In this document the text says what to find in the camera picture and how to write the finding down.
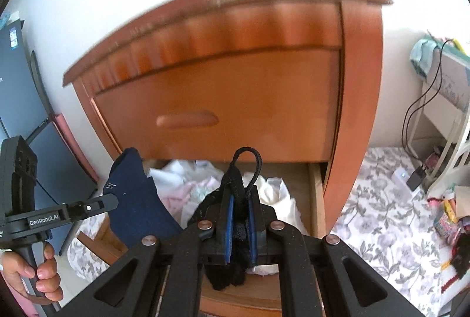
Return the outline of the left hand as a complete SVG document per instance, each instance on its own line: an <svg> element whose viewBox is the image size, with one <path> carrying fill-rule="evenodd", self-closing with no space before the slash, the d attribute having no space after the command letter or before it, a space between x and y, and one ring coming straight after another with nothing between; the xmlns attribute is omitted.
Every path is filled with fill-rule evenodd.
<svg viewBox="0 0 470 317"><path fill-rule="evenodd" d="M29 296L22 282L22 278L37 278L36 289L43 293L50 302L63 300L63 290L61 288L61 278L57 272L57 261L55 259L54 248L46 243L44 245L44 262L33 269L17 253L5 251L1 256L3 267L2 275L6 283L21 296L33 303L44 303L44 300L33 301Z"/></svg>

